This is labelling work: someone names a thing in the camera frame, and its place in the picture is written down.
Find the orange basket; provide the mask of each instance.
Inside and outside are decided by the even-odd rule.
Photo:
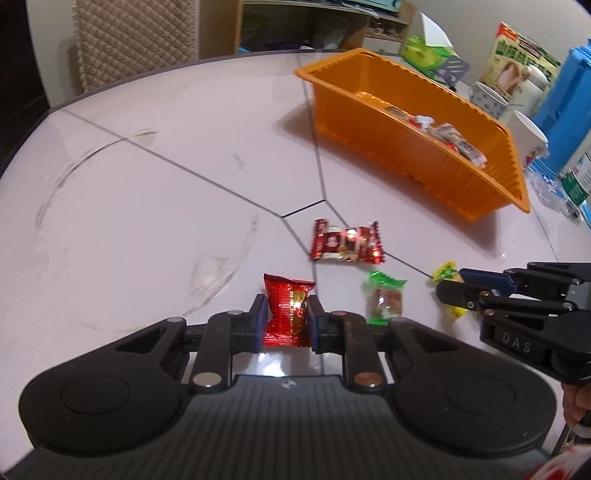
[[[297,69],[312,82],[316,130],[389,170],[420,182],[436,198],[475,220],[530,200],[510,132],[445,87],[376,53],[356,48]],[[450,123],[487,159],[478,168],[431,135],[386,113],[396,106]]]

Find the red and white candy wrapper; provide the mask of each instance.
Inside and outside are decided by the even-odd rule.
[[[309,346],[306,330],[306,300],[315,282],[294,280],[265,273],[265,287],[272,319],[267,322],[264,344]]]
[[[384,263],[382,240],[379,237],[378,223],[355,228],[342,228],[330,225],[321,218],[314,224],[312,260],[333,258],[346,262],[359,262],[379,265]]]
[[[443,124],[439,125],[439,127],[429,128],[428,133],[448,146],[450,143],[454,144],[456,146],[455,150],[478,168],[484,168],[486,166],[486,157],[474,145],[468,143],[453,125]]]
[[[586,480],[582,472],[591,462],[591,445],[573,445],[571,448],[553,457],[532,473],[526,480]]]

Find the candy wrapper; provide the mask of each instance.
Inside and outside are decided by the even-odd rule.
[[[266,273],[264,279],[272,315],[267,322],[265,345],[308,346],[306,300],[316,283]]]
[[[454,144],[460,155],[470,160],[478,168],[484,168],[486,165],[486,157],[472,144],[468,143],[453,125],[439,125],[439,127],[430,128],[429,133],[446,144]]]
[[[591,475],[591,446],[573,445],[551,458],[526,480],[583,480]]]
[[[373,271],[369,274],[371,311],[368,323],[387,325],[389,319],[402,315],[402,289],[406,280],[397,280],[383,272]]]
[[[447,262],[435,270],[431,280],[435,285],[441,282],[441,280],[464,282],[456,269],[456,263],[454,261]],[[455,318],[459,318],[467,312],[467,310],[462,307],[454,307],[451,305],[449,305],[449,309]]]
[[[347,262],[379,265],[384,263],[378,223],[356,228],[342,228],[319,219],[314,224],[312,260],[333,258]]]
[[[457,146],[455,143],[453,142],[443,142],[443,144],[449,148],[450,150],[453,150],[454,152],[460,153],[460,151],[457,149]]]
[[[412,126],[417,127],[419,129],[423,130],[424,132],[427,132],[429,127],[431,127],[431,125],[435,121],[430,116],[425,116],[425,115],[412,116],[410,113],[406,113],[404,110],[402,110],[401,108],[398,108],[397,106],[394,106],[394,105],[390,105],[390,106],[386,107],[385,110],[391,116],[399,118],[400,120],[402,120],[404,122],[408,122]]]

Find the finger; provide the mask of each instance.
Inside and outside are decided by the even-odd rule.
[[[575,404],[585,410],[591,410],[591,384],[579,389],[575,398]]]
[[[566,383],[560,384],[560,386],[564,392],[563,400],[571,405],[575,405],[579,387],[576,385],[567,385]]]
[[[572,403],[568,403],[566,398],[564,398],[562,401],[562,408],[564,410],[565,417],[571,417],[575,423],[581,420],[587,413],[587,410],[585,410],[584,408],[578,407],[577,405]]]
[[[569,415],[566,412],[564,412],[564,421],[571,428],[574,427],[579,422],[576,418],[572,417],[571,415]]]

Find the ceramic cup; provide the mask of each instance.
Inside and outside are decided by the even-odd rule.
[[[509,104],[502,96],[480,82],[476,82],[472,86],[470,101],[495,120],[501,118],[505,110],[509,108]]]
[[[537,157],[548,156],[548,139],[523,113],[514,111],[507,128],[511,130],[523,168],[527,168]]]

